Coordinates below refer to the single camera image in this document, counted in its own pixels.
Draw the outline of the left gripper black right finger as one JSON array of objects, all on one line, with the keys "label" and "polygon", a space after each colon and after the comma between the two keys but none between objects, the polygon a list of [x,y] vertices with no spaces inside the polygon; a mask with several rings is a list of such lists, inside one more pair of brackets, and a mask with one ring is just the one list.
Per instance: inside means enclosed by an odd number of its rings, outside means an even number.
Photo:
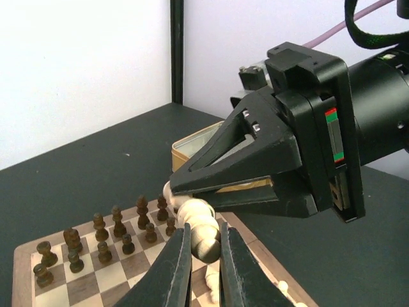
[{"label": "left gripper black right finger", "polygon": [[236,228],[224,222],[220,234],[221,306],[293,306],[268,279]]}]

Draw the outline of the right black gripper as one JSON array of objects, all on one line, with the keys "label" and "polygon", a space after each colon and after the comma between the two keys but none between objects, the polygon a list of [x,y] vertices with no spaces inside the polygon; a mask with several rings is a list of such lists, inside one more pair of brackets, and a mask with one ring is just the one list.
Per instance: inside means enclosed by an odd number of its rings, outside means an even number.
[{"label": "right black gripper", "polygon": [[[346,63],[289,42],[267,56],[275,98],[243,98],[213,137],[171,175],[173,194],[197,193],[195,198],[217,212],[307,218],[333,209],[345,223],[364,217]],[[293,132],[279,117],[276,101]],[[296,174],[280,174],[299,167],[305,184]],[[272,185],[211,191],[271,175],[276,175]]]}]

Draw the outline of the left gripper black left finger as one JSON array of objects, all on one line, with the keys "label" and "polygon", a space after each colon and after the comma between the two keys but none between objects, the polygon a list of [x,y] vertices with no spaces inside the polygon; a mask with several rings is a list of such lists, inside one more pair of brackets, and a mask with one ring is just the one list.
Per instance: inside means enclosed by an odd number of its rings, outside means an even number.
[{"label": "left gripper black left finger", "polygon": [[191,229],[172,234],[148,272],[115,305],[184,307],[191,305]]}]

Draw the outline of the light chess piece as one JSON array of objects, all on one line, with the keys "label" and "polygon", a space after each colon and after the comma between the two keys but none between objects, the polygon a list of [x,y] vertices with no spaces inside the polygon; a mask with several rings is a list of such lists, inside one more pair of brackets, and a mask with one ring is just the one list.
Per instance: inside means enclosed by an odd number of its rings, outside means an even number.
[{"label": "light chess piece", "polygon": [[170,187],[170,181],[167,181],[162,190],[163,197],[166,199],[166,202],[171,205],[175,210],[179,210],[179,208],[185,203],[186,201],[192,199],[189,195],[179,195],[175,196]]},{"label": "light chess piece", "polygon": [[178,209],[178,226],[190,225],[191,252],[198,260],[212,264],[220,258],[220,228],[213,208],[204,200],[192,198]]}]

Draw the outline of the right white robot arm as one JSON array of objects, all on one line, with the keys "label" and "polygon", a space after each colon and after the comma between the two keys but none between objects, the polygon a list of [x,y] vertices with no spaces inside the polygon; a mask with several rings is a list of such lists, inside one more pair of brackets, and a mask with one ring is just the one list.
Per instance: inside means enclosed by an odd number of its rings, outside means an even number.
[{"label": "right white robot arm", "polygon": [[243,67],[232,113],[164,186],[180,206],[201,198],[218,212],[307,218],[327,209],[365,215],[361,168],[408,149],[408,33],[359,29],[356,2],[344,26],[378,54],[348,67],[312,43],[282,43]]}]

